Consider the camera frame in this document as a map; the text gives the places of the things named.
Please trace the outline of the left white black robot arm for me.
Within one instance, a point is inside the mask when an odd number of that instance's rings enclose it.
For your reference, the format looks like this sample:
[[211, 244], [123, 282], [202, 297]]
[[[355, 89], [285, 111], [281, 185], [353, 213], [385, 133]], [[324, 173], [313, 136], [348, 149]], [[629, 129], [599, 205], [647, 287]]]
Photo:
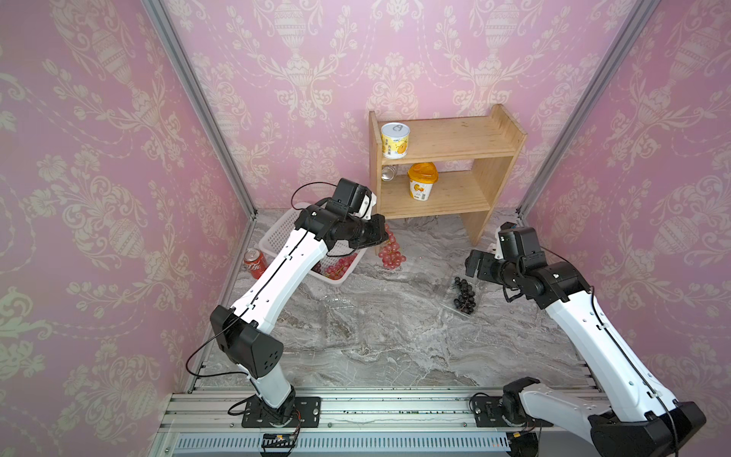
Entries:
[[271, 335], [287, 302], [337, 242], [354, 251], [388, 240], [380, 214], [340, 215], [311, 205], [300, 212], [289, 238], [256, 283], [229, 308], [211, 314], [212, 339], [247, 376], [256, 391], [247, 399], [274, 427], [287, 427], [296, 417], [296, 390], [280, 367], [284, 344]]

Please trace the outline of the aluminium rail frame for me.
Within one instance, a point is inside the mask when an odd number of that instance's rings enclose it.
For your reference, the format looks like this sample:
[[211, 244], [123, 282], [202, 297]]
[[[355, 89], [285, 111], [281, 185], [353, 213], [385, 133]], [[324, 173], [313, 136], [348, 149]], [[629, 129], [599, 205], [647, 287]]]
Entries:
[[318, 428], [242, 428], [249, 391], [175, 394], [151, 456], [505, 456], [515, 428], [478, 428], [473, 388], [303, 388], [322, 399]]

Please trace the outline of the red soda can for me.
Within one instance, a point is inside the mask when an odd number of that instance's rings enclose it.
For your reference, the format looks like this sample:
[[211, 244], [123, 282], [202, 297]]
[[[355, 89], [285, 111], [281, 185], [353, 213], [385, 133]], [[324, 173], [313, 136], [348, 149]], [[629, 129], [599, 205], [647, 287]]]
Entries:
[[260, 279], [268, 269], [266, 256], [260, 249], [248, 249], [244, 255], [244, 268], [254, 279]]

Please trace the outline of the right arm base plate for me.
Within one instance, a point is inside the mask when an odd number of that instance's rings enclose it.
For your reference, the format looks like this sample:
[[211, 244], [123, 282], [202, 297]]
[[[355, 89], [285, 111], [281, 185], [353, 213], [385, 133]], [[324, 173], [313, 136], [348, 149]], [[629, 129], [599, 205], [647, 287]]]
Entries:
[[478, 392], [470, 398], [468, 407], [478, 428], [519, 428], [534, 431], [554, 427], [548, 421], [529, 416], [520, 400], [510, 395], [491, 396]]

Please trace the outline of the black grape bunch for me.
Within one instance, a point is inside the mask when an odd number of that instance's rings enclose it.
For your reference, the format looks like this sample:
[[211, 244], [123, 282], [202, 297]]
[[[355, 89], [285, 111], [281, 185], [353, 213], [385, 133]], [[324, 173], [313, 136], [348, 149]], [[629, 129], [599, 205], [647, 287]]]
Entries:
[[458, 295], [453, 299], [455, 310], [466, 315], [474, 314], [476, 309], [475, 291], [468, 280], [460, 277], [453, 279], [453, 287]]

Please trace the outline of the yellow white can on shelf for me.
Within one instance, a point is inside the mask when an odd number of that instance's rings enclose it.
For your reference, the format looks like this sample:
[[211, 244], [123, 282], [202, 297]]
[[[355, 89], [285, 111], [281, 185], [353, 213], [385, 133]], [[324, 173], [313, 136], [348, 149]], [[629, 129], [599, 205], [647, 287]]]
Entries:
[[401, 159], [407, 155], [409, 148], [409, 126], [403, 123], [390, 122], [382, 125], [381, 137], [383, 156], [386, 159]]

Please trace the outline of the clear plastic container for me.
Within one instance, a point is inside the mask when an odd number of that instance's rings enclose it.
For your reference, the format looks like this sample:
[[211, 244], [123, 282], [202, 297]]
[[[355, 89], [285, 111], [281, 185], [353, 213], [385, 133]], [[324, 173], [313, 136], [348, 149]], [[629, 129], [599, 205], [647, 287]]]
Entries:
[[370, 315], [376, 307], [373, 298], [327, 295], [316, 304], [319, 350], [353, 348], [369, 342]]
[[438, 294], [438, 305], [449, 315], [464, 319], [485, 319], [492, 286], [476, 278], [450, 275]]

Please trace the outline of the light red grape bunch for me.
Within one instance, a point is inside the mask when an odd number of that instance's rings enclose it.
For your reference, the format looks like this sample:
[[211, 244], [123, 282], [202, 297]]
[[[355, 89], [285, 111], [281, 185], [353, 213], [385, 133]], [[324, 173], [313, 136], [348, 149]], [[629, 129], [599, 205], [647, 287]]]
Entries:
[[401, 252], [401, 246], [389, 226], [386, 226], [386, 235], [388, 239], [380, 245], [377, 255], [381, 259], [384, 268], [396, 270], [396, 268], [400, 268], [407, 262], [407, 257]]

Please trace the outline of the orange lid white cup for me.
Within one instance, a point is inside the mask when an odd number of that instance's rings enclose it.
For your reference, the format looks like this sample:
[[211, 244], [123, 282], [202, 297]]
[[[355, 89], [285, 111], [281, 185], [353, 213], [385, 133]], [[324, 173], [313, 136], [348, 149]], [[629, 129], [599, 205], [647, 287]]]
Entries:
[[410, 167], [407, 175], [411, 197], [420, 202], [428, 201], [432, 188], [439, 179], [436, 166], [431, 162], [417, 163]]

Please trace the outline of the white plastic basket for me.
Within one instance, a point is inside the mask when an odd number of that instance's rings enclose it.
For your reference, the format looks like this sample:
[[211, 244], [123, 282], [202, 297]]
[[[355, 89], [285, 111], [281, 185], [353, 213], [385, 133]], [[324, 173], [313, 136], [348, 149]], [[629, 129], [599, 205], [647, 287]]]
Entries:
[[[295, 209], [289, 209], [288, 211], [286, 211], [264, 234], [263, 238], [259, 241], [258, 249], [260, 249], [260, 251], [262, 251], [266, 256], [274, 258], [278, 254], [278, 252], [281, 251], [281, 249], [283, 249], [283, 247], [285, 246], [285, 243], [289, 239], [289, 234], [293, 230], [294, 223], [298, 216], [299, 211], [295, 211]], [[365, 253], [366, 252], [363, 249], [361, 251], [352, 251], [348, 247], [348, 243], [346, 243], [345, 241], [339, 241], [329, 252], [329, 254], [321, 259], [319, 262], [325, 263], [327, 257], [348, 257], [352, 254], [355, 254], [356, 259], [350, 265], [350, 268], [345, 273], [345, 275], [340, 280], [331, 280], [310, 270], [308, 272], [308, 276], [322, 280], [329, 285], [339, 286], [348, 279], [348, 276], [350, 276], [352, 272], [354, 272], [359, 262], [364, 257]]]

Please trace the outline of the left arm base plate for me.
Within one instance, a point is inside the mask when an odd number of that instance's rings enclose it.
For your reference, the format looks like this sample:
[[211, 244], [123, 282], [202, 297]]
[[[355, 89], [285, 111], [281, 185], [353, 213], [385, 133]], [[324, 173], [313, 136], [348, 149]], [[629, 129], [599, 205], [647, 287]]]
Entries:
[[318, 428], [322, 399], [300, 397], [285, 401], [279, 409], [253, 395], [245, 401], [242, 428]]

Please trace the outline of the pink red grape bunch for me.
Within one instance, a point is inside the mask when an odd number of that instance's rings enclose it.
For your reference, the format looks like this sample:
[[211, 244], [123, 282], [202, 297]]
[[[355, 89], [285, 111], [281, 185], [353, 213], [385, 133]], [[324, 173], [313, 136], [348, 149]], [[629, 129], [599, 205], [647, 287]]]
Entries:
[[325, 263], [318, 262], [311, 270], [327, 279], [340, 280], [355, 259], [355, 254], [348, 257], [327, 257]]

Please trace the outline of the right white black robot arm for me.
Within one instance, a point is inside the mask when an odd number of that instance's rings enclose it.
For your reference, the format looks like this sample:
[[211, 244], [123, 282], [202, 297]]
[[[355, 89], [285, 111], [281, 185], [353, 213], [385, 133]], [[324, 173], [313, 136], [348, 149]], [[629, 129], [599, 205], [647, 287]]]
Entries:
[[565, 259], [550, 264], [534, 228], [503, 224], [494, 252], [470, 251], [466, 275], [502, 287], [504, 298], [534, 301], [565, 332], [605, 393], [590, 403], [534, 377], [504, 386], [501, 397], [478, 393], [469, 406], [477, 425], [499, 416], [526, 428], [516, 454], [535, 456], [545, 424], [592, 444], [601, 456], [677, 456], [705, 425], [692, 401], [681, 402], [630, 348], [603, 313], [594, 289]]

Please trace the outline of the wooden two-tier shelf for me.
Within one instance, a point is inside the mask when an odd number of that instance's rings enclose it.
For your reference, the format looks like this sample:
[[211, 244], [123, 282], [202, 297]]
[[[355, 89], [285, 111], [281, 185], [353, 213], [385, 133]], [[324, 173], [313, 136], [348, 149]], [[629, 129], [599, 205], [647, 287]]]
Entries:
[[[388, 220], [458, 215], [468, 239], [478, 245], [487, 223], [525, 146], [527, 132], [503, 105], [485, 116], [405, 120], [410, 129], [403, 159], [388, 159], [382, 152], [381, 128], [386, 123], [369, 112], [369, 188], [377, 195], [375, 211]], [[382, 179], [386, 166], [431, 162], [470, 161], [468, 171], [440, 173], [428, 200], [409, 196], [409, 178]]]

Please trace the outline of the small glass jar on shelf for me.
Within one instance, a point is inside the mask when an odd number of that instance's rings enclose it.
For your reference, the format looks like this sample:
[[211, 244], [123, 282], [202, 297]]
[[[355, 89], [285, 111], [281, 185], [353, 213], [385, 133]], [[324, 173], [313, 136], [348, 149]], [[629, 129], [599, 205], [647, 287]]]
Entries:
[[382, 167], [381, 179], [383, 182], [390, 182], [397, 176], [398, 168], [396, 166], [388, 165]]

